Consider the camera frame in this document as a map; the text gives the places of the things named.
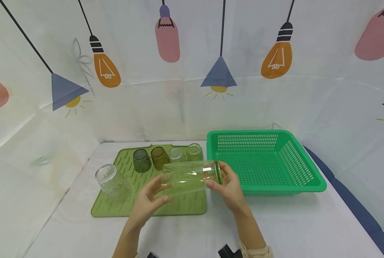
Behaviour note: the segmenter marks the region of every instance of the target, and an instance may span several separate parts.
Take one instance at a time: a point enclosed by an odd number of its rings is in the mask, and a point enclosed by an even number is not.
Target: glass cup
[[[138,173],[147,172],[152,163],[145,149],[138,149],[133,153],[133,166]]]
[[[183,152],[179,148],[172,149],[169,152],[169,158],[171,163],[176,163],[176,162],[183,162],[186,161],[185,156],[183,155]]]
[[[132,194],[129,181],[113,165],[101,166],[94,174],[107,198],[114,203],[127,201]]]
[[[153,164],[158,171],[162,170],[165,164],[170,163],[170,159],[162,147],[152,149],[151,156]]]
[[[202,147],[200,147],[200,145],[197,143],[190,144],[187,148],[186,157],[188,161],[202,161]]]
[[[205,181],[222,183],[218,161],[189,161],[165,164],[162,171],[163,194],[183,195],[206,188]]]

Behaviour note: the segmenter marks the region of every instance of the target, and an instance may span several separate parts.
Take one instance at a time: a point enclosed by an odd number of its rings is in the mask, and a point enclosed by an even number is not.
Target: hand
[[[162,190],[160,175],[141,188],[125,225],[125,228],[129,227],[127,230],[140,230],[157,209],[172,201],[168,196],[154,198]]]
[[[230,166],[222,161],[219,161],[219,167],[222,173],[222,185],[208,180],[206,186],[211,190],[219,193],[227,207],[232,212],[242,211],[246,206],[246,201],[243,197],[243,192],[240,187],[238,175],[230,168]]]

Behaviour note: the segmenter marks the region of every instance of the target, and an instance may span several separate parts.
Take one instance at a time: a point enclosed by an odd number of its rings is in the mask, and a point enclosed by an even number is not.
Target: green plastic basket
[[[323,192],[327,184],[292,133],[286,130],[211,131],[208,160],[228,163],[246,195]]]

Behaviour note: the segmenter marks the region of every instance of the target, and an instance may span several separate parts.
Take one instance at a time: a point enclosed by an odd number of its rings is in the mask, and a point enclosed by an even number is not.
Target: table surface
[[[206,157],[206,141],[196,142]],[[94,172],[113,163],[121,149],[171,143],[192,142],[100,144],[25,258],[111,257],[127,218],[91,216],[100,190]],[[247,197],[275,257],[384,258],[330,182],[327,184],[323,193]],[[139,256],[154,252],[161,258],[215,258],[225,244],[236,251],[238,234],[232,214],[217,193],[206,193],[208,210],[203,215],[151,218],[140,234]]]

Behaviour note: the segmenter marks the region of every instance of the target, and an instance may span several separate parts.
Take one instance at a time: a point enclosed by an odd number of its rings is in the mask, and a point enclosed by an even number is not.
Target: left hand
[[[135,204],[132,207],[125,228],[128,226],[128,230],[140,230],[157,209],[172,201],[168,196],[162,196],[157,199],[154,198],[154,196],[162,190],[162,179],[160,175],[141,188],[137,194]]]

